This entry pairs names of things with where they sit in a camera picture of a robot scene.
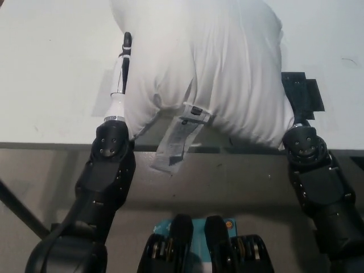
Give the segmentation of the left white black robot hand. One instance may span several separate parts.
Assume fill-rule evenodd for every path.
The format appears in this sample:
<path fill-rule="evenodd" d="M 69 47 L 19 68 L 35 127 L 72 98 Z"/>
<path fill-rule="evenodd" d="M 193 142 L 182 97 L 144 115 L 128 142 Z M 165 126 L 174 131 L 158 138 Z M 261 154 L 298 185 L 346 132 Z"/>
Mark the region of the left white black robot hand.
<path fill-rule="evenodd" d="M 117 93 L 125 94 L 127 78 L 129 74 L 131 46 L 132 36 L 129 32 L 125 32 L 123 37 L 122 51 L 114 65 L 111 96 Z"/>

